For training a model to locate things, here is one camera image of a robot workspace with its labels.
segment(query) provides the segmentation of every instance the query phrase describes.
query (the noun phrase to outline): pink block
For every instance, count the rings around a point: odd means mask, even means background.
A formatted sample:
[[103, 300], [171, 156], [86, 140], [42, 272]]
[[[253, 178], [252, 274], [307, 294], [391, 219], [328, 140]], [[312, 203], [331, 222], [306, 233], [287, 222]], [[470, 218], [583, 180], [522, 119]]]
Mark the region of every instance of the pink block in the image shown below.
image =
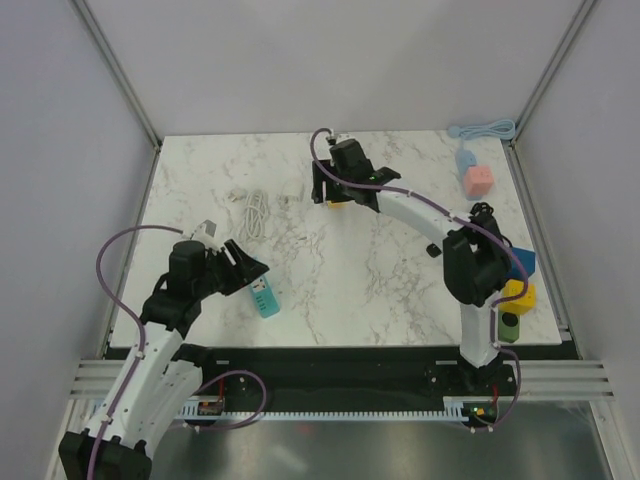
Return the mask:
[[462, 181], [468, 196], [486, 195], [493, 186], [493, 174], [486, 165], [469, 167]]

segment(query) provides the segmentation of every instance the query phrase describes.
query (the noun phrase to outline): blue rope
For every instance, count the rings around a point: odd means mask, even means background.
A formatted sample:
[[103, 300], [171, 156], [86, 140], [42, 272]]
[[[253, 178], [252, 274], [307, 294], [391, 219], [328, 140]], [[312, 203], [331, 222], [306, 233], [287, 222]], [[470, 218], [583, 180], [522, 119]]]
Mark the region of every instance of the blue rope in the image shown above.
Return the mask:
[[447, 129], [451, 138], [473, 140], [480, 137], [495, 137], [500, 140], [511, 140], [516, 134], [516, 125], [508, 118], [486, 125], [469, 125], [467, 127], [452, 126]]

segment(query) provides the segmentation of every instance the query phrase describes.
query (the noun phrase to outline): shiny floor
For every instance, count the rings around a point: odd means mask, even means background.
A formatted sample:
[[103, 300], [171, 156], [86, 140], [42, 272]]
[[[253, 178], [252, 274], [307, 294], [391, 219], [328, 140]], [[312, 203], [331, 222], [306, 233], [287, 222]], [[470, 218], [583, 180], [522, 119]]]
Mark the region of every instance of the shiny floor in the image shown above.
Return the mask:
[[434, 423], [261, 422], [166, 434], [153, 480], [611, 479], [588, 406], [521, 404], [492, 434]]

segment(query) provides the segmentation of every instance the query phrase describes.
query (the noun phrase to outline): gray wall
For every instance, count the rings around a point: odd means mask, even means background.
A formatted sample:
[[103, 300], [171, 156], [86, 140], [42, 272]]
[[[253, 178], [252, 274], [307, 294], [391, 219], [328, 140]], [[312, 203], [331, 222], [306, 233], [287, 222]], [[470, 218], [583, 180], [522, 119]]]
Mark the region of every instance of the gray wall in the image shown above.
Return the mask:
[[580, 0], [88, 0], [162, 135], [516, 117]]
[[585, 353], [640, 452], [640, 2], [601, 2], [521, 151]]
[[152, 156], [66, 0], [0, 3], [0, 85], [0, 476], [40, 480]]

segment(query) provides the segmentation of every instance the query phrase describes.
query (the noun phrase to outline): green cylinder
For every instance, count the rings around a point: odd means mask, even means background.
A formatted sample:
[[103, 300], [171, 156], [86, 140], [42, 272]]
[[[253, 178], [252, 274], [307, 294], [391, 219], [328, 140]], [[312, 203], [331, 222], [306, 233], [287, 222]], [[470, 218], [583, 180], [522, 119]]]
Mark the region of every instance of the green cylinder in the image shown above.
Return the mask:
[[501, 312], [498, 322], [498, 340], [513, 343], [520, 338], [520, 318], [509, 312]]

